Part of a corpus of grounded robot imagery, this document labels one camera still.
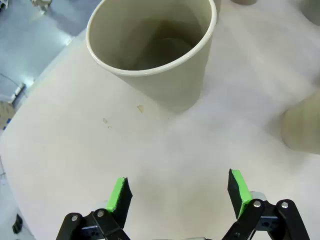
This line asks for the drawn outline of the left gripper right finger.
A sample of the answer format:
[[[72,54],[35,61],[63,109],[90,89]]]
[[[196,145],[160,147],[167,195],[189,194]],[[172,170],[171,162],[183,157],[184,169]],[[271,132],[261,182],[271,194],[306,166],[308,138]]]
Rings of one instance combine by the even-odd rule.
[[[239,170],[228,172],[228,194],[236,221],[224,240],[251,240],[256,232],[266,232],[272,240],[308,240],[309,234],[296,204],[281,199],[275,205],[261,192],[249,191]]]

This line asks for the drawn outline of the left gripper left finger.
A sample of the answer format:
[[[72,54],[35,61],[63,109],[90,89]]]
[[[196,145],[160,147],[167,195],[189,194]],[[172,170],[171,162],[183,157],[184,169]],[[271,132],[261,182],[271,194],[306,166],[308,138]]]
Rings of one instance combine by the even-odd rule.
[[[128,240],[124,231],[133,194],[128,179],[116,180],[106,207],[88,215],[71,212],[64,217],[58,240]]]

